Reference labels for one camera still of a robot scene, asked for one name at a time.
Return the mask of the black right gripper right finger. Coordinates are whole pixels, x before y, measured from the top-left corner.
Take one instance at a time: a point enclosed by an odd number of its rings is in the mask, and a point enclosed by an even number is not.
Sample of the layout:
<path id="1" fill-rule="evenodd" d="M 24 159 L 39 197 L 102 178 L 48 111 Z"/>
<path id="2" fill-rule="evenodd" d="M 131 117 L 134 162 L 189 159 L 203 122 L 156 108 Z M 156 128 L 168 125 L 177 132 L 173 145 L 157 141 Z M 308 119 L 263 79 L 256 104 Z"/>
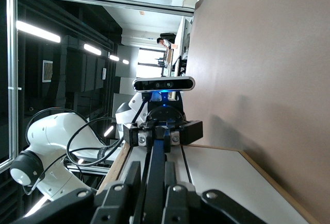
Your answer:
<path id="1" fill-rule="evenodd" d="M 173 162 L 165 163 L 164 181 L 165 223 L 264 223 L 222 191 L 210 189 L 197 194 L 192 184 L 177 182 Z"/>

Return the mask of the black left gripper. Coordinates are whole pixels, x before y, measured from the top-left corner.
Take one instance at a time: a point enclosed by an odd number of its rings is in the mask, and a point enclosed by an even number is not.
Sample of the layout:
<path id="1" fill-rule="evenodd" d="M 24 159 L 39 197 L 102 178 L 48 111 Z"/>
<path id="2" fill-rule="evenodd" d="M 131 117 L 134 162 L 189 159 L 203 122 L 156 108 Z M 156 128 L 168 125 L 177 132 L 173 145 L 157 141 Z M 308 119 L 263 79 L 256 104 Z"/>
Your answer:
<path id="1" fill-rule="evenodd" d="M 157 126 L 169 128 L 170 147 L 189 145 L 203 137 L 202 121 L 186 121 L 176 108 L 165 105 L 156 107 L 148 113 L 146 126 L 137 123 L 124 124 L 123 139 L 130 147 L 142 146 L 147 152 L 151 152 L 154 145 L 154 133 L 151 127 Z"/>

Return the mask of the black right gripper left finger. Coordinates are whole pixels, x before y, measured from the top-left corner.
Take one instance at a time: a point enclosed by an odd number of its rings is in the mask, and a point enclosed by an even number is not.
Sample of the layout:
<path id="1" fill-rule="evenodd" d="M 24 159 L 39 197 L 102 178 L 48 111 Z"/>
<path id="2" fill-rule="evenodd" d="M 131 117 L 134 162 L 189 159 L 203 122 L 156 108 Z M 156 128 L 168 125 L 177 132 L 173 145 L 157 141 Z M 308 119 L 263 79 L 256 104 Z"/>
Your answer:
<path id="1" fill-rule="evenodd" d="M 15 223 L 129 223 L 140 177 L 140 162 L 132 162 L 126 179 L 100 194 L 79 188 Z"/>

